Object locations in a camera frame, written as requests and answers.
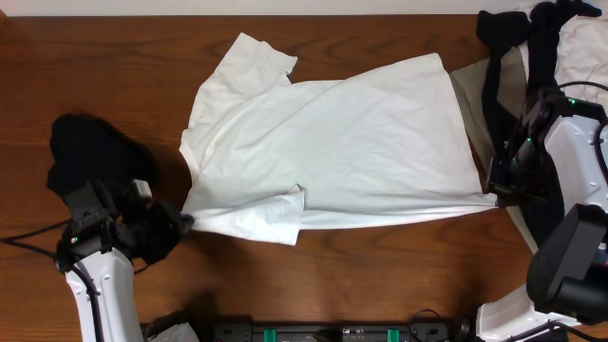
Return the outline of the white t-shirt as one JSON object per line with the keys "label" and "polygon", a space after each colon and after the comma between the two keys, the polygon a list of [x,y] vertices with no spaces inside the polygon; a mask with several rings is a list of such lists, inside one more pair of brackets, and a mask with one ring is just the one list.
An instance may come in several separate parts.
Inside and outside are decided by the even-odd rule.
{"label": "white t-shirt", "polygon": [[293,83],[296,62],[240,34],[200,86],[180,143],[195,230],[293,245],[494,207],[439,55]]}

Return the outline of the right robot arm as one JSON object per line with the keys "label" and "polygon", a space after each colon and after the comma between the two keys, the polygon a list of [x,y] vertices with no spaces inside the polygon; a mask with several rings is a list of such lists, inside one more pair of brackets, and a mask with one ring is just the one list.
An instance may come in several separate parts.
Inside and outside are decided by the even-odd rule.
{"label": "right robot arm", "polygon": [[607,115],[542,88],[491,161],[487,189],[538,245],[518,289],[482,305],[477,341],[564,341],[607,319]]}

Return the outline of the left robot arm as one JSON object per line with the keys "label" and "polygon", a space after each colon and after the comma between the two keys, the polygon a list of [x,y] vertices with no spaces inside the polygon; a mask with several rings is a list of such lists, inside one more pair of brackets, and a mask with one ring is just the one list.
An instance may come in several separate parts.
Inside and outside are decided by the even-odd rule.
{"label": "left robot arm", "polygon": [[195,341],[188,319],[173,313],[142,325],[134,299],[133,262],[165,259],[194,220],[154,200],[148,183],[133,180],[119,196],[99,181],[65,196],[71,214],[55,262],[77,304],[85,341]]}

